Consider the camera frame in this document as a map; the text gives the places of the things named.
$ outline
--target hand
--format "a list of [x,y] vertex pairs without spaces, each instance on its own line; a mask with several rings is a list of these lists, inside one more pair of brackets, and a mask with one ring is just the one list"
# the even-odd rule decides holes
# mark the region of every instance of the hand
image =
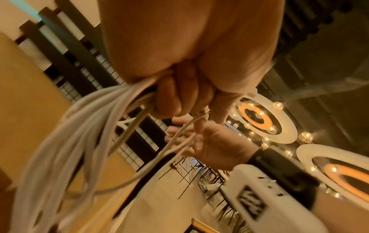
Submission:
[[277,44],[284,0],[98,0],[109,60],[134,83],[166,69],[156,118],[209,106],[223,123],[257,86]]
[[[176,125],[184,125],[190,120],[191,118],[188,117],[173,117],[172,122]],[[194,132],[193,127],[187,129],[185,136],[178,138],[176,145]],[[169,135],[174,135],[178,130],[179,127],[170,126],[167,132]],[[166,142],[170,139],[171,136],[165,137]],[[187,150],[185,155],[194,157],[214,169],[231,171],[234,166],[246,163],[258,149],[258,146],[240,137],[235,131],[214,121],[208,121],[203,135],[196,135],[193,149]]]

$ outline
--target wristband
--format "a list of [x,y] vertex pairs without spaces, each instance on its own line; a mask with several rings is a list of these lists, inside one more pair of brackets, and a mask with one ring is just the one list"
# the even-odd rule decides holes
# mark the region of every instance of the wristband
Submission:
[[267,149],[258,150],[247,164],[257,167],[276,180],[278,185],[307,209],[312,208],[319,182],[292,161],[272,149]]

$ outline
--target white cable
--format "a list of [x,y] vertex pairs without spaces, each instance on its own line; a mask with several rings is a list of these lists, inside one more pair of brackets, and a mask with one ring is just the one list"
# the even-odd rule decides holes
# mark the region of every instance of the white cable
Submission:
[[[118,191],[141,179],[164,156],[172,152],[179,151],[177,156],[180,156],[188,145],[192,144],[195,134],[190,135],[180,145],[173,146],[175,140],[194,122],[202,118],[207,119],[207,113],[200,113],[185,124],[163,150],[131,180],[115,187],[96,190],[108,155],[125,143],[140,122],[154,110],[155,93],[148,93],[138,99],[137,96],[155,84],[160,77],[171,72],[165,71],[125,87],[105,88],[76,102],[64,114],[57,128],[41,143],[27,164],[15,195],[10,232],[46,233],[54,224],[58,224],[61,231],[67,229],[86,211],[86,207],[91,206],[96,196]],[[136,118],[130,120],[128,128],[112,143],[119,119],[141,105],[145,108]],[[65,193],[82,155],[84,155],[83,191]],[[67,212],[58,213],[61,201],[66,198],[75,199],[73,207]],[[40,212],[42,216],[35,226]]]

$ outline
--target bundle of cables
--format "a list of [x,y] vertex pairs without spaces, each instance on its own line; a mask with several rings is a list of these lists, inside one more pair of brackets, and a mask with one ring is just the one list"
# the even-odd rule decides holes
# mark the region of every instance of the bundle of cables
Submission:
[[[96,190],[107,158],[135,131],[140,122],[155,108],[155,92],[140,94],[165,75],[145,78],[139,83],[114,86],[93,92],[76,102],[63,116],[57,128],[41,143],[23,173],[15,196],[11,233],[47,233],[58,225],[58,231],[68,229],[75,219],[86,212],[99,195],[115,192],[145,176],[163,157],[177,152],[180,156],[195,134],[175,145],[184,130],[208,114],[197,114],[185,124],[162,151],[134,177],[121,185]],[[123,115],[142,107],[143,110],[114,142],[116,123]],[[80,193],[66,193],[78,161],[83,157],[84,184]],[[66,212],[58,212],[63,199],[75,199]]]

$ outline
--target floor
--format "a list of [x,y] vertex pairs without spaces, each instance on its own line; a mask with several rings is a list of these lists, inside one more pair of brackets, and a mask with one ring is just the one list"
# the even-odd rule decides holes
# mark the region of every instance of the floor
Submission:
[[[179,166],[178,171],[186,174],[195,165],[196,161],[187,158],[184,167]],[[117,233],[125,232],[150,232],[150,233],[183,233],[191,224],[191,219],[196,218],[199,221],[214,228],[220,233],[231,233],[236,218],[228,226],[229,217],[225,216],[219,222],[219,212],[223,204],[215,211],[215,206],[222,200],[221,195],[214,196],[210,201],[206,198],[211,192],[206,195],[198,186],[199,177],[197,175],[192,184],[188,187],[180,199],[183,190],[188,185],[188,182],[182,180],[182,176],[171,169],[165,176],[157,180],[162,174],[169,170],[169,167],[159,171],[156,182],[152,182],[149,187],[145,187],[143,193],[140,193],[131,210],[123,220],[123,224],[116,231]],[[192,170],[190,173],[191,180],[197,171]]]

